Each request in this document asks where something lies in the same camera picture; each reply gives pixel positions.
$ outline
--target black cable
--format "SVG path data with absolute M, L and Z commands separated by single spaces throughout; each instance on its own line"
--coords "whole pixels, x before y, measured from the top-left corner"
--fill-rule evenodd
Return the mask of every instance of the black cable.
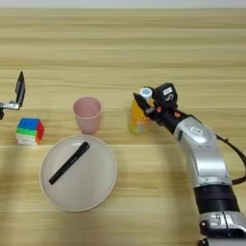
M 223 138 L 220 135 L 216 135 L 216 136 L 217 136 L 218 140 L 220 140 L 220 141 L 226 143 L 227 145 L 229 145 L 239 155 L 239 157 L 241 158 L 241 160 L 242 160 L 242 162 L 244 164 L 244 167 L 245 167 L 245 175 L 243 177 L 241 177 L 241 178 L 233 180 L 233 185 L 242 184 L 243 182 L 246 181 L 246 157 L 245 157 L 245 155 L 239 149 L 237 149 L 233 144 L 231 144 L 227 138 Z

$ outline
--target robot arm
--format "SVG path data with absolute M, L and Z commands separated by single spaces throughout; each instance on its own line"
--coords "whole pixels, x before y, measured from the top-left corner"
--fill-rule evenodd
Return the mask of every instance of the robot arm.
M 151 89 L 153 107 L 138 94 L 135 99 L 146 116 L 169 130 L 186 154 L 200 213 L 200 231 L 206 236 L 198 245 L 246 245 L 246 217 L 239 210 L 216 134 L 194 116 L 178 110 L 178 95 L 172 84 Z

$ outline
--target pen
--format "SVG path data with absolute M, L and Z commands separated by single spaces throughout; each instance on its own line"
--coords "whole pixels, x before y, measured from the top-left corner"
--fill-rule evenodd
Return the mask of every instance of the pen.
M 88 150 L 89 147 L 87 142 L 82 143 L 79 149 L 50 178 L 49 183 L 53 185 Z

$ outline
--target white label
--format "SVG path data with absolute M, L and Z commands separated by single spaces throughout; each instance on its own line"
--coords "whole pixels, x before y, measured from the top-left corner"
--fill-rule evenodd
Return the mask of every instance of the white label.
M 196 135 L 202 135 L 203 134 L 203 130 L 196 128 L 196 127 L 191 127 L 190 131 L 193 132 Z
M 169 87 L 169 88 L 167 88 L 167 89 L 165 89 L 165 90 L 163 91 L 163 94 L 164 94 L 164 96 L 165 96 L 165 95 L 167 95 L 167 94 L 169 94 L 169 93 L 171 93 L 171 92 L 173 92 L 173 89 L 172 89 L 172 87 Z

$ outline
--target wood grain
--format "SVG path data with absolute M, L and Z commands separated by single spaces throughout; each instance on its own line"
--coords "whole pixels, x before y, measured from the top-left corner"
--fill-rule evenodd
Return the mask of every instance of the wood grain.
M 246 11 L 1 10 L 1 101 L 26 77 L 21 111 L 0 127 L 0 245 L 195 245 L 198 212 L 185 157 L 162 128 L 128 132 L 133 92 L 171 81 L 179 105 L 246 152 Z M 71 107 L 80 96 L 103 104 L 96 134 L 115 153 L 118 179 L 98 208 L 68 213 L 42 194 L 41 162 L 52 145 L 79 133 Z M 16 145 L 20 117 L 39 117 L 36 147 Z M 233 177 L 243 173 L 220 144 Z M 246 212 L 245 184 L 234 188 Z

